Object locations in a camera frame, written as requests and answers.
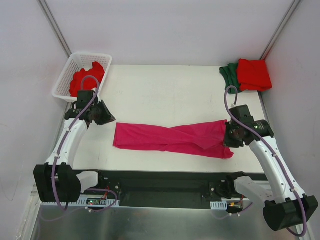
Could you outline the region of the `pink t shirt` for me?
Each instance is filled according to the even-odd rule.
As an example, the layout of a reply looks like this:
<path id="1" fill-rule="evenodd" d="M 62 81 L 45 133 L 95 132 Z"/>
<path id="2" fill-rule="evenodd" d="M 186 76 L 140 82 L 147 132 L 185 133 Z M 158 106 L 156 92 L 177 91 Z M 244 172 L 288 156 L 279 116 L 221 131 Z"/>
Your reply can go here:
<path id="1" fill-rule="evenodd" d="M 175 127 L 116 123 L 113 146 L 135 151 L 160 151 L 218 159 L 234 153 L 224 145 L 226 120 Z"/>

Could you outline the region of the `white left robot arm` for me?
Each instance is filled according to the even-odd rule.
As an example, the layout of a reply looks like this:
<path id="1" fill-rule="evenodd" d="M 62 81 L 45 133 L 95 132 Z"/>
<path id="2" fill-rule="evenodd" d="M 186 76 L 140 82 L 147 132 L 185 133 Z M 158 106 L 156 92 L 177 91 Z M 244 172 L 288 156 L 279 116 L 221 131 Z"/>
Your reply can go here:
<path id="1" fill-rule="evenodd" d="M 88 189 L 96 195 L 105 191 L 106 182 L 100 179 L 97 170 L 76 173 L 73 165 L 90 124 L 103 126 L 115 120 L 95 90 L 78 91 L 76 101 L 64 115 L 63 131 L 52 154 L 33 170 L 42 202 L 73 203 Z"/>

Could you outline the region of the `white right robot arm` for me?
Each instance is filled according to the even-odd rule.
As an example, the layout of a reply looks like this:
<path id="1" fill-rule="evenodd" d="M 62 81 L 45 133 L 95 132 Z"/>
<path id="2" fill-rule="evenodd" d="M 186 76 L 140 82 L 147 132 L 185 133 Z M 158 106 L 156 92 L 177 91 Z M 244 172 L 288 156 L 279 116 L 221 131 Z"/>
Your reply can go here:
<path id="1" fill-rule="evenodd" d="M 229 148 L 248 146 L 271 189 L 264 189 L 239 171 L 227 176 L 223 186 L 225 197 L 243 195 L 262 209 L 264 220 L 273 231 L 302 225 L 298 236 L 304 236 L 308 220 L 319 206 L 316 197 L 308 196 L 291 174 L 266 120 L 255 120 L 247 105 L 233 105 L 227 112 L 231 120 L 225 124 L 224 145 Z"/>

